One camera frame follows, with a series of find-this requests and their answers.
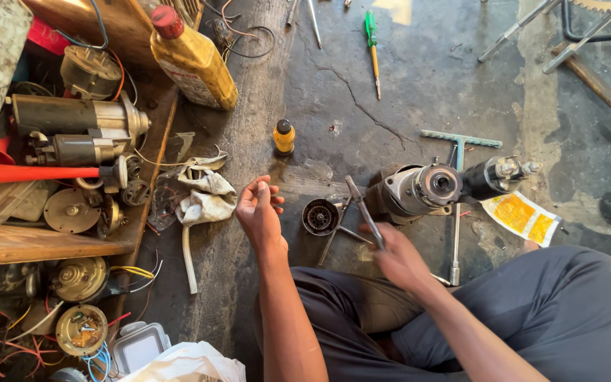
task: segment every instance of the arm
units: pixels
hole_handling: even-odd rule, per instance
[[[426,309],[473,382],[548,382],[430,276],[428,266],[402,232],[390,224],[378,224],[378,228],[386,251],[375,253],[377,265]]]
[[[320,344],[291,276],[288,246],[280,227],[277,204],[284,198],[269,175],[256,178],[241,194],[237,219],[249,237],[259,269],[259,300],[263,316],[265,380],[328,381]]]

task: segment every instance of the braided hose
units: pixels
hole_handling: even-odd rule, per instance
[[[195,269],[192,267],[192,255],[190,254],[190,227],[186,226],[182,228],[182,258],[185,260],[190,294],[197,294],[197,279],[195,279]]]

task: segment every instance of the yellow oil bottle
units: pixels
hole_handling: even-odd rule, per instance
[[[233,110],[237,86],[213,41],[187,26],[168,5],[157,6],[151,20],[152,54],[190,102]]]
[[[272,129],[272,138],[275,141],[277,155],[287,156],[294,152],[296,131],[288,120],[279,120]]]

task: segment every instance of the yellow packet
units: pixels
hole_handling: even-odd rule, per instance
[[[520,192],[481,201],[487,214],[507,230],[523,239],[548,247],[562,218],[527,199]]]

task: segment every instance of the black wire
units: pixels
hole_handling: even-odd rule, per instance
[[[218,12],[218,10],[216,10],[216,8],[214,8],[211,5],[209,5],[209,3],[207,3],[204,0],[199,0],[199,1],[201,1],[202,4],[204,4],[204,6],[207,7],[211,12],[214,12],[214,13],[216,13],[216,15],[218,15],[220,17],[223,17],[223,14]],[[235,21],[236,19],[240,18],[240,16],[242,16],[241,13],[237,13],[234,16],[225,16],[225,20],[228,20],[228,21],[232,22],[232,21]]]
[[[265,29],[265,30],[268,31],[268,33],[270,33],[270,35],[272,36],[272,46],[270,47],[270,49],[268,49],[265,53],[261,53],[261,54],[259,54],[257,56],[247,56],[246,54],[242,54],[242,53],[236,52],[235,50],[233,50],[230,47],[228,47],[227,49],[230,52],[233,52],[234,54],[236,54],[238,56],[247,57],[247,58],[260,58],[260,57],[266,56],[268,53],[272,52],[272,50],[275,48],[275,33],[273,33],[272,30],[270,30],[270,28],[268,28],[268,27],[250,27],[250,28],[247,29],[247,31],[252,30],[252,29]],[[235,40],[235,43],[237,43],[237,41],[239,41],[242,38],[242,36],[244,36],[244,35],[240,35],[240,37],[237,37],[237,39]]]

